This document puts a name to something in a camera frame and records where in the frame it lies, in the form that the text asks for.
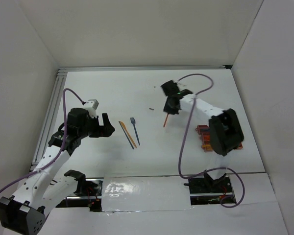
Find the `yellow knife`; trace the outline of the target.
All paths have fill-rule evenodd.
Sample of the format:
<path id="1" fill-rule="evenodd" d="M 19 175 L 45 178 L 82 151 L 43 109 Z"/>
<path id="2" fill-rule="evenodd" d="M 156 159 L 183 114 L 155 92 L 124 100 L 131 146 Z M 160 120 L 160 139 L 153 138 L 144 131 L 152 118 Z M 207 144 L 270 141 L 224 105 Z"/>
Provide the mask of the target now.
<path id="1" fill-rule="evenodd" d="M 124 124 L 124 128 L 125 128 L 125 131 L 127 132 L 128 136 L 129 136 L 129 138 L 130 138 L 130 140 L 131 140 L 131 142 L 132 142 L 134 148 L 137 148 L 137 145 L 136 145 L 135 141 L 133 140 L 132 136 L 130 135 L 130 133 L 128 132 L 128 130 L 127 130 L 125 124 Z"/>

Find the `blue fork handle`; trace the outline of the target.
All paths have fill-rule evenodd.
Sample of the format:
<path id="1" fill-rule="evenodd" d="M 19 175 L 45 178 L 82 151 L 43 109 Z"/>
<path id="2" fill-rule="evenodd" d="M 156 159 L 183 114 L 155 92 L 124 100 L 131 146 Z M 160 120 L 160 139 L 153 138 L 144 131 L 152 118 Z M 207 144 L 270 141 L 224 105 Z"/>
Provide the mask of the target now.
<path id="1" fill-rule="evenodd" d="M 130 122 L 131 122 L 131 124 L 133 125 L 134 132 L 135 132 L 135 136 L 136 136 L 136 139 L 137 139 L 138 145 L 140 145 L 140 140 L 139 140 L 138 132 L 137 132 L 137 129 L 136 129 L 136 120 L 135 120 L 135 118 L 134 118 L 134 117 L 131 117 L 131 118 L 130 118 Z"/>

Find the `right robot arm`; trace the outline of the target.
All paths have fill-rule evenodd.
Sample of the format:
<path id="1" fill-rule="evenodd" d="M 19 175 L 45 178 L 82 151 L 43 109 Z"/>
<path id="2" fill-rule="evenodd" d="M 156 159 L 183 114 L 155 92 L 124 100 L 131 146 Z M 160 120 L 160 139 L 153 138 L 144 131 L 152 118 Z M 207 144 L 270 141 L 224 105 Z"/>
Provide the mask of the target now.
<path id="1" fill-rule="evenodd" d="M 172 80 L 161 85 L 161 89 L 167 97 L 163 111 L 168 115 L 177 115 L 180 111 L 189 113 L 178 158 L 179 176 L 183 179 L 191 179 L 203 175 L 205 178 L 204 186 L 209 192 L 214 192 L 220 188 L 221 181 L 224 180 L 226 172 L 229 170 L 229 160 L 226 159 L 226 156 L 232 150 L 237 149 L 244 140 L 241 125 L 233 109 L 224 110 L 198 98 L 199 94 L 208 91 L 213 85 L 214 82 L 211 81 L 208 88 L 197 93 L 193 93 L 188 89 L 180 90 L 178 84 Z M 210 146 L 218 156 L 212 169 L 186 176 L 182 174 L 181 164 L 192 117 L 196 117 L 208 124 Z"/>

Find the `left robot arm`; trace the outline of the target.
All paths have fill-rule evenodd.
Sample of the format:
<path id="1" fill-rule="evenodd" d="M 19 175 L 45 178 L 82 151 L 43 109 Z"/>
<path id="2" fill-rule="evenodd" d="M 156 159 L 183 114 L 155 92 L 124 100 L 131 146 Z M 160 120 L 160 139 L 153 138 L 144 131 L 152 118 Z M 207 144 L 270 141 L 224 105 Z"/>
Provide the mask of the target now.
<path id="1" fill-rule="evenodd" d="M 107 113 L 92 116 L 86 108 L 73 108 L 66 122 L 55 132 L 35 169 L 26 181 L 10 197 L 0 199 L 0 223 L 22 235 L 38 234 L 50 212 L 70 194 L 82 195 L 89 183 L 80 171 L 68 170 L 62 176 L 56 174 L 84 138 L 107 138 L 115 128 Z"/>

